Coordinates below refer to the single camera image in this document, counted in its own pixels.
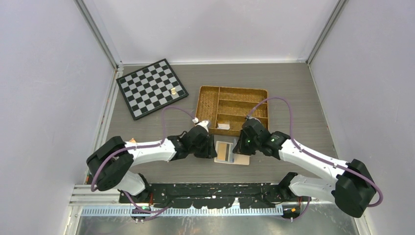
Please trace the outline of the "white card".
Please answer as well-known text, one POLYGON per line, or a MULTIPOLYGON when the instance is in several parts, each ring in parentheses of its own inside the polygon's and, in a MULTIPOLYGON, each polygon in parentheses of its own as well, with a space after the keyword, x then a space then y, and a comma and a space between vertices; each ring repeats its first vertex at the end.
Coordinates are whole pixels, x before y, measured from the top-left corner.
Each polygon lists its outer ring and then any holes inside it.
POLYGON ((229 122, 220 122, 217 124, 217 128, 221 130, 230 130, 230 123, 229 122))

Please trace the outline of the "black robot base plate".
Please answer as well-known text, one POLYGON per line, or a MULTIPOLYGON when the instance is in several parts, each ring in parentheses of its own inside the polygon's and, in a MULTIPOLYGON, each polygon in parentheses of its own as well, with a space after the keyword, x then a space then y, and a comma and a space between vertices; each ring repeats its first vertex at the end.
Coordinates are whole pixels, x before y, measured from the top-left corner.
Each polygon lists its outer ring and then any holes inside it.
POLYGON ((282 202, 306 202, 294 195, 283 194, 277 184, 272 183, 202 183, 202 184, 151 184, 137 196, 136 203, 151 203, 156 209, 230 208, 238 202, 242 209, 273 208, 282 202))

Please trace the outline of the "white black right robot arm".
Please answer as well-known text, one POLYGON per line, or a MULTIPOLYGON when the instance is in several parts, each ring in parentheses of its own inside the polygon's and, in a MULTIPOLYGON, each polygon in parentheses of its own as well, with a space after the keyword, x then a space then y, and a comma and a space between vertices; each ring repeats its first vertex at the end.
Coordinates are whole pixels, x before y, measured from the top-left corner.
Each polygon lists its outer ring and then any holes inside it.
POLYGON ((251 118, 242 125, 233 153, 250 156, 257 151, 316 175, 310 178, 287 173, 277 185, 279 195, 286 201, 314 197, 334 203, 344 213, 359 218, 366 208, 372 207, 373 197, 381 193, 363 162, 329 157, 299 144, 283 132, 271 133, 258 119, 251 118))

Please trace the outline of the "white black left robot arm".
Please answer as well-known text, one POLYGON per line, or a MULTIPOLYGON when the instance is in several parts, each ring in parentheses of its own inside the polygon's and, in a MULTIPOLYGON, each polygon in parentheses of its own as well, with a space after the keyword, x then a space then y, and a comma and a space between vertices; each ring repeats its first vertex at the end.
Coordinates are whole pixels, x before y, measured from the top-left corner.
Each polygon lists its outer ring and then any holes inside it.
POLYGON ((120 136, 112 137, 86 160, 92 175, 91 191, 118 189, 139 203, 146 202, 150 196, 147 182, 130 169, 144 163, 181 160, 188 155, 203 159, 217 156, 214 135, 202 123, 160 141, 131 142, 120 136))

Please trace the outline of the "beige leather card holder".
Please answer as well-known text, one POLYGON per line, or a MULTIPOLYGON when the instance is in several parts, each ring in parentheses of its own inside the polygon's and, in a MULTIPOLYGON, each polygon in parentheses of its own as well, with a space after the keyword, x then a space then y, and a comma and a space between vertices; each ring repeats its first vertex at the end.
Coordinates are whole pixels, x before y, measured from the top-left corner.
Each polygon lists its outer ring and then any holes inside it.
POLYGON ((232 163, 217 162, 216 161, 216 157, 214 158, 214 162, 215 163, 230 164, 230 165, 249 165, 250 164, 250 156, 247 156, 247 155, 233 154, 233 161, 232 161, 232 163))

